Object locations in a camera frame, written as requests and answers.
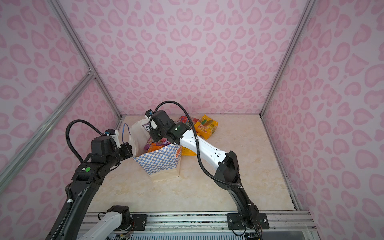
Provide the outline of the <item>yellow chips bag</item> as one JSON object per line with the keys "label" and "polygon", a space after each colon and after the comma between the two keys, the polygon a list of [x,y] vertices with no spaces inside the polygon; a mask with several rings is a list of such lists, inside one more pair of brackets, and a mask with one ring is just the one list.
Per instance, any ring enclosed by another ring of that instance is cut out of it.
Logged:
{"label": "yellow chips bag", "polygon": [[197,154],[192,150],[182,147],[182,156],[196,156]]}

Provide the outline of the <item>purple Fox's candy bag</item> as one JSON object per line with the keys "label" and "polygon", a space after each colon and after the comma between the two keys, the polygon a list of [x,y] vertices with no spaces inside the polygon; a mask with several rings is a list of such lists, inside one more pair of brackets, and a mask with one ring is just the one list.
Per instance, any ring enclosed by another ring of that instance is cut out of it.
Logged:
{"label": "purple Fox's candy bag", "polygon": [[146,123],[143,125],[143,128],[147,131],[147,132],[150,132],[153,130],[153,128],[151,127],[151,125],[149,123]]}

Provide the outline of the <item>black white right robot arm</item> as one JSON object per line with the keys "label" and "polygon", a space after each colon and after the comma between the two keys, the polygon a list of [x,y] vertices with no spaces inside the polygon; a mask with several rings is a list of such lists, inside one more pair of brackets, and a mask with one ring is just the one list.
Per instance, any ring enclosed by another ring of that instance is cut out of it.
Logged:
{"label": "black white right robot arm", "polygon": [[244,227],[255,229],[259,209],[246,193],[240,175],[237,155],[222,151],[197,134],[192,124],[175,122],[163,110],[146,112],[151,138],[157,142],[163,138],[170,143],[187,148],[197,154],[201,170],[221,189],[228,191],[234,200],[241,223]]}

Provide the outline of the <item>blue checkered paper bag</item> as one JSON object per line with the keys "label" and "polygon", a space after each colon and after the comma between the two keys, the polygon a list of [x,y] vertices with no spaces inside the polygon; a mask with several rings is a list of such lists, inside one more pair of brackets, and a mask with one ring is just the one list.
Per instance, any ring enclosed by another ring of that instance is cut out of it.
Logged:
{"label": "blue checkered paper bag", "polygon": [[182,147],[170,144],[160,150],[146,153],[144,147],[150,138],[143,125],[148,120],[138,116],[125,116],[119,129],[121,140],[132,146],[133,159],[153,182],[177,178],[180,175]]}

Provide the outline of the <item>red gummy snack bag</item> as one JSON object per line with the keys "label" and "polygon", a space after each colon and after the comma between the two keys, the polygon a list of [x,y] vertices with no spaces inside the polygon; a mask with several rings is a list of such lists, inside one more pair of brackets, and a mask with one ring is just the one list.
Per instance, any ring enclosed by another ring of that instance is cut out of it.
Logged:
{"label": "red gummy snack bag", "polygon": [[181,123],[187,125],[191,129],[192,126],[194,126],[198,122],[198,119],[196,119],[194,117],[190,117],[190,119],[191,119],[191,122],[189,121],[187,116],[181,116],[178,119],[178,122],[181,122]]}

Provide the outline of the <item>yellow candy snack bag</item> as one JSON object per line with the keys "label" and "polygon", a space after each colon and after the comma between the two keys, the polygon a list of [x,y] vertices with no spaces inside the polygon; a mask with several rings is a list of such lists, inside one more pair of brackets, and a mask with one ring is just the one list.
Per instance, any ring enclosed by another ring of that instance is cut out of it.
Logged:
{"label": "yellow candy snack bag", "polygon": [[207,115],[203,115],[194,125],[196,132],[200,137],[207,140],[216,131],[219,123]]}

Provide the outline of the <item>purple snack bag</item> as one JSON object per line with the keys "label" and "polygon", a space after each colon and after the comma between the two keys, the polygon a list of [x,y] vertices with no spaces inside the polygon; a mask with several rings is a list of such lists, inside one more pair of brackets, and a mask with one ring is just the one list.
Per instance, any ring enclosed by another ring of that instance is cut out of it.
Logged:
{"label": "purple snack bag", "polygon": [[158,149],[157,144],[153,141],[152,138],[149,138],[144,147],[145,152],[150,153],[150,152],[156,151],[157,149]]}

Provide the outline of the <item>orange snack bag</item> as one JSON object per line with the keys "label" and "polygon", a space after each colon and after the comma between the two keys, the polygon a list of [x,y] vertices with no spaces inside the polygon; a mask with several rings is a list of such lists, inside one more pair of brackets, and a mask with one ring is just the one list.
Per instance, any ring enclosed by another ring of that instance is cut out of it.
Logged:
{"label": "orange snack bag", "polygon": [[160,150],[161,148],[163,147],[166,147],[168,145],[170,145],[171,143],[166,139],[166,138],[163,138],[161,139],[160,141],[158,142],[155,142],[158,146],[158,149],[157,150]]}

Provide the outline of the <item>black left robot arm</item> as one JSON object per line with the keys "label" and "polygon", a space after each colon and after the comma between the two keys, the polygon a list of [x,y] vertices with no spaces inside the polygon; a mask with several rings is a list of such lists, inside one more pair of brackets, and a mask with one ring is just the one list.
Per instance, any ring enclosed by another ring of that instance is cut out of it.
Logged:
{"label": "black left robot arm", "polygon": [[72,182],[65,187],[66,203],[49,231],[47,240],[75,240],[87,210],[105,177],[132,157],[132,147],[120,144],[109,129],[91,142],[91,153],[76,168]]}

